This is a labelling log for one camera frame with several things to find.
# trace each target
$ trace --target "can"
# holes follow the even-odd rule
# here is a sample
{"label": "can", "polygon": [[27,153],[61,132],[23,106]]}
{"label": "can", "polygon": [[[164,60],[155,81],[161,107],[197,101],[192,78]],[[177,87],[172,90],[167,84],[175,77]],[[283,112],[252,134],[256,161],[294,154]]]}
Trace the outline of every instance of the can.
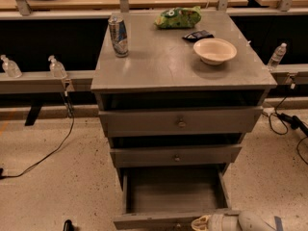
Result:
{"label": "can", "polygon": [[108,24],[115,55],[120,58],[126,57],[128,55],[128,47],[124,19],[113,15],[108,20]]}

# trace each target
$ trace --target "speckled floor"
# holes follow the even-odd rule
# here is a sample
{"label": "speckled floor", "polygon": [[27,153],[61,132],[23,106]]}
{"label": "speckled floor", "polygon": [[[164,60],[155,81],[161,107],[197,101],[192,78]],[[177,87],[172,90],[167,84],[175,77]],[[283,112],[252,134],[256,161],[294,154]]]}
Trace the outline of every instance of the speckled floor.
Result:
{"label": "speckled floor", "polygon": [[[284,112],[307,122],[307,103],[291,100]],[[4,175],[18,174],[56,149],[72,122],[64,107],[43,107],[35,125],[25,127],[28,112],[0,109]],[[278,121],[273,125],[283,131]],[[285,231],[308,230],[308,166],[296,152],[303,137],[298,129],[276,135],[260,117],[224,175],[233,209],[251,210],[271,226],[279,216]],[[108,148],[97,108],[75,107],[72,132],[57,153],[19,178],[0,181],[0,230],[63,230],[68,218],[78,231],[116,230],[122,196]],[[308,160],[308,140],[299,149]]]}

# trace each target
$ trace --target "bowl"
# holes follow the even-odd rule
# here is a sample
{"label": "bowl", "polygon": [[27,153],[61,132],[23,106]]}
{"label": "bowl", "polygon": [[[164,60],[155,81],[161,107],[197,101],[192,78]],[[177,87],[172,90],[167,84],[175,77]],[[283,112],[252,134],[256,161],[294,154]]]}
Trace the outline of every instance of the bowl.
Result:
{"label": "bowl", "polygon": [[205,64],[219,65],[237,55],[236,47],[221,38],[206,38],[197,41],[193,50]]}

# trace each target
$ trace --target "drawer handle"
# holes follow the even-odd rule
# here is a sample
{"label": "drawer handle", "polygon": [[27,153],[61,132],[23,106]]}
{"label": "drawer handle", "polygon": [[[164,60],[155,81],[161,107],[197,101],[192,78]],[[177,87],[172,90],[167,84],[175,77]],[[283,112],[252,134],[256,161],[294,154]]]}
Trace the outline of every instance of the drawer handle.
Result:
{"label": "drawer handle", "polygon": [[175,162],[180,162],[181,161],[179,155],[174,155],[174,161]]}
{"label": "drawer handle", "polygon": [[179,122],[177,123],[177,125],[180,128],[184,128],[184,127],[186,127],[186,122],[183,119],[180,119]]}

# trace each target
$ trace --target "clear plastic bottle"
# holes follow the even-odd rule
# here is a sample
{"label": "clear plastic bottle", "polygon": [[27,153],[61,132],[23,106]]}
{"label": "clear plastic bottle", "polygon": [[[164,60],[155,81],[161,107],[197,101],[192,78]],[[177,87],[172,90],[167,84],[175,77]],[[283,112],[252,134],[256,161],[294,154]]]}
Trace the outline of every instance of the clear plastic bottle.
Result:
{"label": "clear plastic bottle", "polygon": [[48,61],[51,62],[49,65],[52,76],[57,79],[64,79],[67,77],[64,65],[55,59],[55,56],[50,56]]}
{"label": "clear plastic bottle", "polygon": [[272,53],[271,58],[269,59],[268,69],[273,71],[281,62],[283,56],[287,52],[287,43],[283,42],[278,46],[275,51]]}
{"label": "clear plastic bottle", "polygon": [[8,59],[6,55],[1,55],[0,58],[3,61],[2,63],[3,70],[9,77],[18,78],[22,75],[16,62]]}

